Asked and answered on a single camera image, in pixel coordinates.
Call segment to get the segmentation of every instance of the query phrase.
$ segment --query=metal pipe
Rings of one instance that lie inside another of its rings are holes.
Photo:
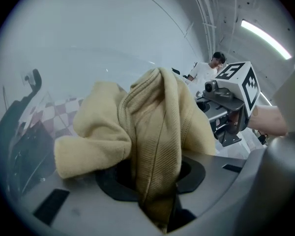
[[[210,27],[216,28],[216,26],[213,26],[213,25],[210,25],[210,24],[206,24],[206,23],[202,23],[202,24],[204,24],[206,26],[210,26]]]
[[[234,22],[233,22],[232,37],[231,37],[230,45],[229,45],[229,47],[228,47],[227,55],[230,53],[231,46],[232,46],[233,35],[234,35],[235,24],[236,24],[236,15],[237,15],[237,0],[235,0],[235,12],[234,12]]]
[[[220,41],[221,39],[221,20],[220,20],[220,6],[218,4],[218,0],[216,0],[216,8],[217,8],[217,24],[218,24],[218,27],[217,27],[217,34],[218,34],[218,41]]]
[[[198,4],[198,8],[200,10],[200,14],[201,14],[201,17],[202,17],[202,21],[204,23],[206,23],[206,20],[205,20],[205,16],[204,16],[204,12],[202,11],[202,3],[201,1],[199,0],[196,0],[197,1],[197,4]],[[211,55],[210,55],[210,41],[209,41],[209,35],[208,35],[208,29],[207,29],[207,26],[204,25],[204,29],[205,29],[205,33],[206,33],[206,44],[207,44],[207,47],[208,47],[208,55],[209,55],[209,59],[211,58]]]

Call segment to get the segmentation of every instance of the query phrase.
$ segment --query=beige towel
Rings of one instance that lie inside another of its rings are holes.
[[[56,167],[63,178],[111,167],[131,157],[140,206],[165,229],[172,210],[181,149],[214,154],[205,114],[173,72],[147,72],[127,95],[115,83],[96,83],[74,118],[81,137],[55,143]]]

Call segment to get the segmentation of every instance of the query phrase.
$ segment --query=black hair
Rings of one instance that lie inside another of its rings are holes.
[[[212,59],[213,58],[219,59],[222,64],[224,64],[225,61],[226,61],[226,58],[225,58],[224,54],[222,54],[221,52],[214,53]]]

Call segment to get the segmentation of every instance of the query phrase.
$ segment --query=fluorescent light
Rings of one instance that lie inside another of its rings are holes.
[[[260,93],[263,96],[263,98],[270,104],[270,106],[272,106],[271,102],[265,97],[265,95],[262,92],[260,92]]]
[[[292,56],[286,51],[283,46],[280,45],[279,42],[277,42],[273,37],[271,37],[269,34],[264,32],[263,30],[259,29],[258,27],[250,24],[249,22],[243,20],[241,22],[241,26],[244,28],[252,31],[254,34],[258,35],[260,38],[268,42],[274,49],[276,49],[285,59],[290,59]]]

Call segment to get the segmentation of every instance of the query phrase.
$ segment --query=white t-shirt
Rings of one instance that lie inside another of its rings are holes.
[[[189,73],[194,78],[193,83],[197,84],[199,91],[205,90],[205,83],[214,79],[217,74],[216,68],[211,68],[208,63],[198,63]]]

